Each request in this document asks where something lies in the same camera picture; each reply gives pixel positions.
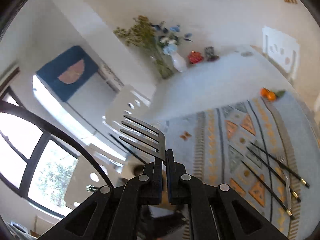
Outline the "bamboo utensil holder cup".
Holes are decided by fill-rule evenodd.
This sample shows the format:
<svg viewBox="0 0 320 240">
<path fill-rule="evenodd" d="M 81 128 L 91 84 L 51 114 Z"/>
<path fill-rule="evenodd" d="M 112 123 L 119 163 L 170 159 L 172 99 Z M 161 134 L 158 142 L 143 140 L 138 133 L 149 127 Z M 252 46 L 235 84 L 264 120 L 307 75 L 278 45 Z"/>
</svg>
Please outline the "bamboo utensil holder cup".
<svg viewBox="0 0 320 240">
<path fill-rule="evenodd" d="M 162 161 L 155 159 L 154 162 L 144 166 L 143 173 L 131 178 L 124 186 L 118 209 L 134 213 L 143 205 L 157 206 L 160 209 L 173 211 L 177 205 L 171 205 L 163 189 Z"/>
</svg>

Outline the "steel fork large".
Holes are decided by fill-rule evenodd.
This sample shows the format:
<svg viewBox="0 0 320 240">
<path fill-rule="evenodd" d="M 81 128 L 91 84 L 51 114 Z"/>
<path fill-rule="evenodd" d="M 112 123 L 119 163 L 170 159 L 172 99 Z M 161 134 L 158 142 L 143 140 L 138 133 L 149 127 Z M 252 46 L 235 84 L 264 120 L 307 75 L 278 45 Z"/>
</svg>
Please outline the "steel fork large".
<svg viewBox="0 0 320 240">
<path fill-rule="evenodd" d="M 130 146 L 165 162 L 165 136 L 157 128 L 134 118 L 132 115 L 124 114 L 121 124 L 125 128 L 120 129 L 119 139 Z"/>
</svg>

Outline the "black chopstick longest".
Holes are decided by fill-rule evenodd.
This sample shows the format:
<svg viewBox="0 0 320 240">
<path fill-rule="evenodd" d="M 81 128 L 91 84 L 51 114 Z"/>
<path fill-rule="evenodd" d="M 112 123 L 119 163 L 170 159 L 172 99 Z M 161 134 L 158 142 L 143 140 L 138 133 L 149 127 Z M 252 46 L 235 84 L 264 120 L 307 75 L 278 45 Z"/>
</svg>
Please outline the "black chopstick longest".
<svg viewBox="0 0 320 240">
<path fill-rule="evenodd" d="M 117 139 L 114 135 L 111 133 L 108 134 L 112 139 L 114 139 L 121 147 L 123 147 L 127 152 L 129 152 L 132 156 L 134 156 L 136 159 L 138 159 L 140 162 L 142 162 L 144 165 L 148 164 L 145 160 L 143 160 L 141 157 L 139 157 L 135 152 L 133 152 L 131 149 L 129 149 L 127 146 L 125 146 L 119 139 Z"/>
</svg>

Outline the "patterned blue table mat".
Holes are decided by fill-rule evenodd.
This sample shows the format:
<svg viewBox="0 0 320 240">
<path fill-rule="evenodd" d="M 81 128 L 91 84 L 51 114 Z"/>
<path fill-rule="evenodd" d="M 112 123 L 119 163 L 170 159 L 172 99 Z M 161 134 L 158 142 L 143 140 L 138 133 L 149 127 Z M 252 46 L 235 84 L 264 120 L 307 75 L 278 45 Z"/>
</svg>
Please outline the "patterned blue table mat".
<svg viewBox="0 0 320 240">
<path fill-rule="evenodd" d="M 166 146 L 189 174 L 209 185 L 228 184 L 288 239 L 319 239 L 319 127 L 308 107 L 291 93 L 270 102 L 258 97 L 157 123 Z M 280 166 L 250 142 L 283 161 L 295 220 L 244 166 L 287 206 Z"/>
</svg>

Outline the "steel fork small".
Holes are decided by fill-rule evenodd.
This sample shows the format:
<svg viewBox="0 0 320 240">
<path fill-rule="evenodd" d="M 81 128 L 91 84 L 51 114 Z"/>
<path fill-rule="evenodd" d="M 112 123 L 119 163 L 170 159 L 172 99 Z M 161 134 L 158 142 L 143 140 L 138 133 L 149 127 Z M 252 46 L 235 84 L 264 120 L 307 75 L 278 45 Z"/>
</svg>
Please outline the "steel fork small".
<svg viewBox="0 0 320 240">
<path fill-rule="evenodd" d="M 290 212 L 292 212 L 292 199 L 291 199 L 289 176 L 287 174 L 287 170 L 285 170 L 282 166 L 280 168 L 285 180 L 287 208 Z"/>
</svg>

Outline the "orange mandarin near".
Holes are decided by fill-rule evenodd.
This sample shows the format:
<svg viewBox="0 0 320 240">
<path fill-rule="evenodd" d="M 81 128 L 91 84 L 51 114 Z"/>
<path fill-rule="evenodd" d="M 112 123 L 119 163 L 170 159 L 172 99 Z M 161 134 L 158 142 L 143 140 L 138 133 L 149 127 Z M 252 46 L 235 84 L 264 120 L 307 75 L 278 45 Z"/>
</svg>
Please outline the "orange mandarin near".
<svg viewBox="0 0 320 240">
<path fill-rule="evenodd" d="M 266 98 L 269 101 L 275 101 L 277 99 L 277 96 L 274 92 L 268 92 Z"/>
</svg>

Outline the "orange mandarin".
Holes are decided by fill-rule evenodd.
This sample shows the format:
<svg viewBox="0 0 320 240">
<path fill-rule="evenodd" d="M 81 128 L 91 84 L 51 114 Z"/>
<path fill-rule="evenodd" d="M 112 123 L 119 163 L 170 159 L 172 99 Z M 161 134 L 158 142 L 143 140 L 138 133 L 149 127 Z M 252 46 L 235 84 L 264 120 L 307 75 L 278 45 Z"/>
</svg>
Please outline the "orange mandarin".
<svg viewBox="0 0 320 240">
<path fill-rule="evenodd" d="M 268 95 L 269 95 L 269 90 L 266 89 L 266 88 L 262 88 L 262 89 L 260 90 L 260 95 L 261 95 L 263 98 L 268 97 Z"/>
<path fill-rule="evenodd" d="M 275 101 L 277 99 L 277 96 L 274 92 L 268 92 L 266 98 L 269 101 Z"/>
</svg>

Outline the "orange mandarin far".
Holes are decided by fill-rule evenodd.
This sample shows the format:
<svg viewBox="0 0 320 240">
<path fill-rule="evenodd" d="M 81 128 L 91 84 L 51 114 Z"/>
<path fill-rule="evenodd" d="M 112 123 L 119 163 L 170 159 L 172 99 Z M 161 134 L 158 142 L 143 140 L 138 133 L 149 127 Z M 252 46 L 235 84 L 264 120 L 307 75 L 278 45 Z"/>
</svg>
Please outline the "orange mandarin far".
<svg viewBox="0 0 320 240">
<path fill-rule="evenodd" d="M 261 95 L 263 98 L 268 97 L 268 95 L 269 95 L 269 90 L 266 89 L 266 88 L 262 88 L 262 89 L 260 90 L 260 95 Z"/>
</svg>

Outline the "red lidded bowl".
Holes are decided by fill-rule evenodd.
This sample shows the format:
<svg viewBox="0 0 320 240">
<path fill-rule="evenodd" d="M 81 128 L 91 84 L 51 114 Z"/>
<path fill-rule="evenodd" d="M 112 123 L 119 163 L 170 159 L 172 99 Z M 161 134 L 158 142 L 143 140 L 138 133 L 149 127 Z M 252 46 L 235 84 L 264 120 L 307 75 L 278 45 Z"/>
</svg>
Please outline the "red lidded bowl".
<svg viewBox="0 0 320 240">
<path fill-rule="evenodd" d="M 200 52 L 191 51 L 188 55 L 188 60 L 190 64 L 197 64 L 204 60 L 204 57 Z"/>
</svg>

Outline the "black phone stand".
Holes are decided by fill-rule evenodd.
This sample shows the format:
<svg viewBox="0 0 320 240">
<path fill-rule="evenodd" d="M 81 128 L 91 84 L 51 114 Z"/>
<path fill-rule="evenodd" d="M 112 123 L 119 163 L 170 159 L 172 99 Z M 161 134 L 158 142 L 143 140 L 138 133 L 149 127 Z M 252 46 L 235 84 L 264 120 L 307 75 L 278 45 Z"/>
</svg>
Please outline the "black phone stand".
<svg viewBox="0 0 320 240">
<path fill-rule="evenodd" d="M 219 56 L 215 54 L 214 47 L 206 47 L 204 49 L 204 54 L 207 62 L 213 62 L 219 59 Z"/>
</svg>

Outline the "white chair far right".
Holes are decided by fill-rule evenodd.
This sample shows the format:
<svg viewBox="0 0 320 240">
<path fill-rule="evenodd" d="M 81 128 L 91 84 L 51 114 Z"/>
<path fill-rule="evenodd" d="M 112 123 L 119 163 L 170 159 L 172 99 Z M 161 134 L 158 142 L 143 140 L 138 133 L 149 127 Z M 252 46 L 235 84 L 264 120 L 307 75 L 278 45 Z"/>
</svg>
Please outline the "white chair far right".
<svg viewBox="0 0 320 240">
<path fill-rule="evenodd" d="M 290 83 L 294 83 L 300 65 L 300 45 L 295 38 L 264 26 L 263 54 L 276 64 Z"/>
</svg>

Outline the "white vase with flowers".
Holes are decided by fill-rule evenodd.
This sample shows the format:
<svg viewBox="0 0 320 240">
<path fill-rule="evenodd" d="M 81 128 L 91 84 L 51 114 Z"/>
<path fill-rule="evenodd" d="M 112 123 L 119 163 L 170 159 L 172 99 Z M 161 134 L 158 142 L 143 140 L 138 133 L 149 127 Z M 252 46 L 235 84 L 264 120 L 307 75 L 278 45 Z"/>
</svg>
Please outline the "white vase with flowers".
<svg viewBox="0 0 320 240">
<path fill-rule="evenodd" d="M 192 33 L 182 35 L 179 24 L 166 27 L 164 21 L 159 24 L 150 23 L 150 26 L 155 30 L 156 46 L 161 54 L 171 58 L 173 67 L 178 72 L 185 72 L 187 70 L 187 63 L 178 53 L 178 46 L 182 42 L 192 42 Z"/>
</svg>

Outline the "glass vase green branches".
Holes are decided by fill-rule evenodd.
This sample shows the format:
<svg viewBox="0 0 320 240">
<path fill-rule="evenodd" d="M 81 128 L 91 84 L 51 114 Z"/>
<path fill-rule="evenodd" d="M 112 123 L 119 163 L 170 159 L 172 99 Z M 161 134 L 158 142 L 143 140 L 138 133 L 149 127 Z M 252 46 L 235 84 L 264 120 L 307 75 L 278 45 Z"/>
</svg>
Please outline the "glass vase green branches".
<svg viewBox="0 0 320 240">
<path fill-rule="evenodd" d="M 113 33 L 126 46 L 140 48 L 146 56 L 151 58 L 162 79 L 168 79 L 174 72 L 164 59 L 161 52 L 160 40 L 169 32 L 163 27 L 164 22 L 153 24 L 146 16 L 139 15 L 134 19 L 134 25 L 129 29 L 117 27 Z"/>
</svg>

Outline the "blue wall hanging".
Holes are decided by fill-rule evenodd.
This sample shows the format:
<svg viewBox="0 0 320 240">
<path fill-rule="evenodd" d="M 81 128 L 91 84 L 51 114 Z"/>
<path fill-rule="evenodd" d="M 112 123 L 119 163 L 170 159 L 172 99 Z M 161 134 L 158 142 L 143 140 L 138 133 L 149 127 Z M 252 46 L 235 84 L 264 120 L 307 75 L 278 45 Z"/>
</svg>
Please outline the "blue wall hanging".
<svg viewBox="0 0 320 240">
<path fill-rule="evenodd" d="M 67 102 L 96 72 L 98 65 L 80 47 L 73 46 L 36 72 L 62 102 Z"/>
</svg>

